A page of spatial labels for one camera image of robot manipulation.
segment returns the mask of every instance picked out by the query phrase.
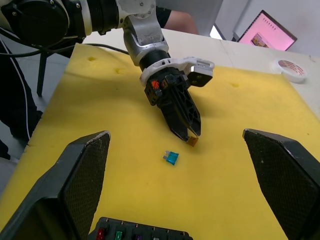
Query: monitor screen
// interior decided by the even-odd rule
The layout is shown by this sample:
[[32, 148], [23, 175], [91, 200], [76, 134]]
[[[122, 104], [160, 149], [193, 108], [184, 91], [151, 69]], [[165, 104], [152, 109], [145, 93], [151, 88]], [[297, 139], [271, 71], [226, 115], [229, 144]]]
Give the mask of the monitor screen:
[[286, 51], [297, 38], [264, 10], [239, 39], [239, 43]]

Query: tape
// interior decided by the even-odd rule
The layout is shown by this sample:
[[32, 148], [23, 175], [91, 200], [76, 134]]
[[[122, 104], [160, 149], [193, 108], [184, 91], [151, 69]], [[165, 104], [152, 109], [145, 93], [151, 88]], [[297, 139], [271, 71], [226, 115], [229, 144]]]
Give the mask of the tape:
[[283, 74], [290, 82], [302, 84], [308, 74], [299, 65], [288, 60], [277, 60], [273, 64], [273, 70], [277, 74]]

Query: yellow foam mat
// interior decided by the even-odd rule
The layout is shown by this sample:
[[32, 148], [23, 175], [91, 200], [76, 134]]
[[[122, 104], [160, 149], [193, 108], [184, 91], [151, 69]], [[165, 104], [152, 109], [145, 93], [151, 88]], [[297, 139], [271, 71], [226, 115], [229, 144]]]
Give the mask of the yellow foam mat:
[[[0, 201], [0, 229], [36, 180], [81, 136], [109, 130], [100, 217], [188, 232], [195, 240], [287, 239], [266, 202], [242, 132], [299, 141], [320, 159], [319, 120], [281, 76], [216, 67], [190, 94], [202, 134], [192, 148], [170, 132], [124, 54], [77, 45]], [[162, 159], [179, 153], [175, 166]]]

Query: pink screen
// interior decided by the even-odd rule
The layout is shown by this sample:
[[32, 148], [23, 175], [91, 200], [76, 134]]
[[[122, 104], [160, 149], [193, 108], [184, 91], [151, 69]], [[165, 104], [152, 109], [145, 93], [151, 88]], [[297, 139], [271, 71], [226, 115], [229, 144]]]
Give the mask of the pink screen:
[[239, 43], [285, 51], [295, 42], [288, 34], [261, 13]]

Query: blue fuse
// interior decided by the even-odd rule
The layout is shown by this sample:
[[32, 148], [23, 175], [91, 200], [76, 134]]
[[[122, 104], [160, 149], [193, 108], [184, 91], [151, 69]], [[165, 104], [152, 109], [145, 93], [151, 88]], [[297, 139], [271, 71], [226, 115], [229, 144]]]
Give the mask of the blue fuse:
[[163, 159], [165, 159], [168, 163], [175, 165], [178, 159], [179, 153], [174, 153], [172, 151], [165, 151], [165, 154], [166, 155], [163, 156]]

